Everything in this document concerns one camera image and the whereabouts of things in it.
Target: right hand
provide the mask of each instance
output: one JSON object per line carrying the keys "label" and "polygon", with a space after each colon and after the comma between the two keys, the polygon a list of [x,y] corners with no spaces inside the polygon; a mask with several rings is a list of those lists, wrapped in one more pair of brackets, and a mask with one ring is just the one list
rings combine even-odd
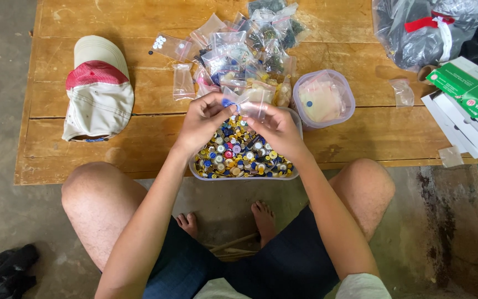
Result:
{"label": "right hand", "polygon": [[288,111],[273,105],[266,107],[265,121],[262,123],[253,118],[247,118],[249,127],[262,135],[270,146],[280,155],[295,162],[309,153],[300,133]]}

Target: dark blue shorts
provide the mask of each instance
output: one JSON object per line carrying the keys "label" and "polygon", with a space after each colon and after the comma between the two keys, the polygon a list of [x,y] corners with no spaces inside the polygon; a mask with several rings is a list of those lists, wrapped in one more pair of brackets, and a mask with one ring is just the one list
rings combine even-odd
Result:
{"label": "dark blue shorts", "polygon": [[171,217],[145,299],[189,299],[207,281],[224,277],[239,293],[258,298],[324,298],[339,282],[309,207],[256,255],[221,262]]}

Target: concrete floor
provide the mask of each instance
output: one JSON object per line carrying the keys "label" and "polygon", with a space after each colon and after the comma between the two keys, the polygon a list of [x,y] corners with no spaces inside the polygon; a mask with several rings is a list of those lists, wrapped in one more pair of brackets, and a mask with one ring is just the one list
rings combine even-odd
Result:
{"label": "concrete floor", "polygon": [[[35,10],[34,0],[0,0],[0,252],[39,248],[39,283],[25,298],[91,298],[99,272],[63,212],[60,186],[12,185]],[[397,191],[370,245],[393,298],[478,298],[476,167],[388,171]],[[262,185],[185,178],[174,214],[195,211],[200,241],[222,244],[255,231],[249,206],[258,199],[275,210],[279,229],[307,202],[299,179]]]}

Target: round plastic tub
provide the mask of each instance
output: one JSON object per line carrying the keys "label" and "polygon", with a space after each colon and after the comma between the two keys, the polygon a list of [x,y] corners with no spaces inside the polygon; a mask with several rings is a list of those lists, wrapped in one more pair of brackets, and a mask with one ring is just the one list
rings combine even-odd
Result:
{"label": "round plastic tub", "polygon": [[[288,112],[290,112],[290,116],[293,118],[294,120],[294,124],[296,125],[296,127],[298,128],[298,132],[300,132],[300,137],[302,137],[303,139],[303,133],[302,133],[302,121],[300,119],[300,116],[298,116],[298,113],[294,112],[292,109],[289,109],[289,108],[285,108],[285,107],[279,107],[280,109],[284,109],[284,110],[287,110]],[[203,178],[203,177],[200,177],[200,175],[195,171],[195,158],[193,157],[190,161],[189,161],[189,170],[191,170],[191,173],[193,173],[193,175],[199,179],[199,180],[203,180],[203,181],[224,181],[224,180],[282,180],[282,181],[288,181],[288,180],[292,180],[296,177],[298,177],[298,170],[296,168],[294,168],[293,170],[293,173],[288,176],[288,177],[285,177],[285,178],[275,178],[275,177],[248,177],[248,178],[245,178],[245,177],[241,177],[241,178],[216,178],[216,179],[209,179],[209,178]]]}
{"label": "round plastic tub", "polygon": [[298,81],[296,82],[293,88],[293,99],[294,99],[293,108],[296,110],[296,112],[298,112],[298,114],[302,118],[304,131],[321,129],[321,128],[325,128],[328,126],[332,126],[332,125],[336,125],[338,123],[344,122],[347,119],[349,119],[353,115],[353,112],[355,111],[355,98],[353,97],[352,90],[350,89],[346,78],[344,78],[344,76],[342,76],[342,74],[337,71],[327,70],[329,75],[334,80],[339,81],[346,87],[346,92],[342,96],[342,102],[344,105],[346,105],[346,110],[341,114],[340,118],[326,121],[326,122],[314,122],[307,116],[307,114],[305,113],[303,109],[302,102],[300,101],[300,97],[298,96],[298,88],[303,82],[307,81],[309,78],[312,78],[313,76],[315,76],[321,71],[322,70],[303,75],[302,77],[298,79]]}

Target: wooden table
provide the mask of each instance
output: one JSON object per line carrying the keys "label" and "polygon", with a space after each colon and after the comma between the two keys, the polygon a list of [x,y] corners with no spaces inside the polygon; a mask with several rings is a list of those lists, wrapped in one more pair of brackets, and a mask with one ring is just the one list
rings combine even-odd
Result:
{"label": "wooden table", "polygon": [[[348,80],[357,108],[346,122],[304,133],[322,169],[360,157],[385,166],[441,164],[438,149],[451,146],[420,97],[432,88],[398,69],[373,35],[370,0],[301,0],[297,17],[312,35],[289,51],[298,77],[333,69]],[[172,99],[178,63],[149,55],[158,31],[184,38],[211,13],[247,16],[245,0],[38,0],[14,183],[62,183],[71,171],[108,161],[132,178],[154,178],[176,139],[188,102]],[[73,69],[73,47],[86,35],[110,39],[123,51],[136,93],[128,126],[107,142],[61,139],[69,99],[64,81]],[[408,78],[415,106],[396,109],[388,79]],[[465,163],[478,160],[465,156]]]}

